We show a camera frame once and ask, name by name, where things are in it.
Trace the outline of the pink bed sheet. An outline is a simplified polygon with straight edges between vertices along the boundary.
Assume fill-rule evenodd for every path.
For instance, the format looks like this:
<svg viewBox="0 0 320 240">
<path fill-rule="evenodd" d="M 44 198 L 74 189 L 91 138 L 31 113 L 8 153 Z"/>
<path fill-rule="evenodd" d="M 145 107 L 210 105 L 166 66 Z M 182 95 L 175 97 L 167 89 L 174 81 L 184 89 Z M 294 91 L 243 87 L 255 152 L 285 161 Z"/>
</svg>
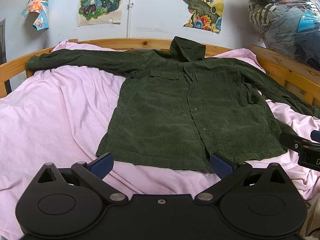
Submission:
<svg viewBox="0 0 320 240">
<path fill-rule="evenodd" d="M 91 162 L 117 105 L 124 78 L 93 68 L 62 67 L 35 74 L 1 99 L 1 236 L 23 236 L 15 208 L 44 163 L 69 168 Z M 267 100 L 273 114 L 310 139 L 319 120 L 293 113 Z M 319 195 L 319 172 L 297 164 L 297 153 L 274 159 L 305 199 Z M 174 171 L 115 161 L 104 178 L 129 198 L 133 194 L 182 195 L 192 198 L 219 181 L 213 173 Z"/>
</svg>

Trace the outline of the blond chibi character poster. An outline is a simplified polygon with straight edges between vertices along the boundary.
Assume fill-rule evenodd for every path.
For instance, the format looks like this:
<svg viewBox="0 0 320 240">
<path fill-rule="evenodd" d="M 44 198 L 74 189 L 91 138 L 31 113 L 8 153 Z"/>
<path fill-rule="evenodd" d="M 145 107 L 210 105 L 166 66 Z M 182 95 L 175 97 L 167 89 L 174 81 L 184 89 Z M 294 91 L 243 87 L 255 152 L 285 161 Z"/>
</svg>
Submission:
<svg viewBox="0 0 320 240">
<path fill-rule="evenodd" d="M 80 0 L 78 26 L 120 24 L 123 0 Z"/>
</svg>

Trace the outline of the wooden bed frame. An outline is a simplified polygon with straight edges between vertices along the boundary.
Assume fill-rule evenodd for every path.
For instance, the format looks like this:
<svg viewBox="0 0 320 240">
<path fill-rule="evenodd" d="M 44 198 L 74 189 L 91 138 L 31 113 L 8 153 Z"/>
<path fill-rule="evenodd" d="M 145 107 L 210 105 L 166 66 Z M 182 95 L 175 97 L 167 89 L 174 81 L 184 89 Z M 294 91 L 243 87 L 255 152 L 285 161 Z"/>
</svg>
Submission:
<svg viewBox="0 0 320 240">
<path fill-rule="evenodd" d="M 72 39 L 69 42 L 129 51 L 149 49 L 168 51 L 171 44 L 170 40 L 159 38 L 106 38 L 88 41 Z M 15 75 L 24 72 L 26 63 L 33 55 L 51 53 L 52 50 L 52 47 L 45 48 L 1 64 L 1 97 L 3 98 L 9 93 L 6 82 Z M 277 83 L 304 101 L 319 107 L 319 71 L 263 47 L 252 45 L 251 51 L 255 53 L 258 63 Z"/>
</svg>

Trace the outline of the dark green corduroy shirt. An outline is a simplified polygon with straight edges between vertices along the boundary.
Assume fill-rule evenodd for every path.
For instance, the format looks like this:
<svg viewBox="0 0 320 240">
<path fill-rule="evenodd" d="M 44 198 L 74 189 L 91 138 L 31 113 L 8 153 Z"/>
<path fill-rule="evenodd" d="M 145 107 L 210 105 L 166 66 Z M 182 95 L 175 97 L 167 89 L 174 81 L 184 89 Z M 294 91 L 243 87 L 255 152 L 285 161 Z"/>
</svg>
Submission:
<svg viewBox="0 0 320 240">
<path fill-rule="evenodd" d="M 292 128 L 267 100 L 319 117 L 258 68 L 205 53 L 204 45 L 175 37 L 167 52 L 60 49 L 32 57 L 26 68 L 89 66 L 125 77 L 96 154 L 135 165 L 204 171 L 212 154 L 234 162 L 280 156 L 287 152 L 280 134 Z"/>
</svg>

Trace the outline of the plastic bag of clothes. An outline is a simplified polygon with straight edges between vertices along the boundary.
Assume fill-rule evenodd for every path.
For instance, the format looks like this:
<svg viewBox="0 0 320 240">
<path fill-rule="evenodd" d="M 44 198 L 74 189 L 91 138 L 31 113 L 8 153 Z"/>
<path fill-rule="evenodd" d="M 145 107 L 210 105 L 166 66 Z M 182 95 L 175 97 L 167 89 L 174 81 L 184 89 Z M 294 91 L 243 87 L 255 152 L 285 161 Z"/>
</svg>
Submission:
<svg viewBox="0 0 320 240">
<path fill-rule="evenodd" d="M 267 49 L 319 70 L 319 9 L 310 0 L 248 0 Z"/>
</svg>

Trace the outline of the anime girl poster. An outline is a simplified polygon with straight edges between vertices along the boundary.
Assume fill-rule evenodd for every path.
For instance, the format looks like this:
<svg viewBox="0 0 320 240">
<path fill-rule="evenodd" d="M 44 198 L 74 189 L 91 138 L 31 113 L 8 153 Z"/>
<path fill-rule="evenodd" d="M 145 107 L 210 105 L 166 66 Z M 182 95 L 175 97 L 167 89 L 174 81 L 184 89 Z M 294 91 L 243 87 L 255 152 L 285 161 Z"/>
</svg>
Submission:
<svg viewBox="0 0 320 240">
<path fill-rule="evenodd" d="M 49 29 L 48 2 L 48 0 L 29 0 L 21 12 L 23 17 L 27 17 L 29 14 L 35 16 L 33 28 L 37 31 Z"/>
</svg>

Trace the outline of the white wall pipe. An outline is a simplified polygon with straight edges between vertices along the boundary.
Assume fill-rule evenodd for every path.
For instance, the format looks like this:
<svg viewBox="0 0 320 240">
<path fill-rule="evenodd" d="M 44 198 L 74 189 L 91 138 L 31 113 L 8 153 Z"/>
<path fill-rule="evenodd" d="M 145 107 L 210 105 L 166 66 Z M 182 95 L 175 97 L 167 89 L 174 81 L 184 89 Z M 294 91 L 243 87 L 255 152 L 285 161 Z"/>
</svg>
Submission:
<svg viewBox="0 0 320 240">
<path fill-rule="evenodd" d="M 129 0 L 127 4 L 127 25 L 126 25 L 126 38 L 131 37 L 131 18 L 132 18 L 132 8 L 134 2 L 133 0 Z"/>
</svg>

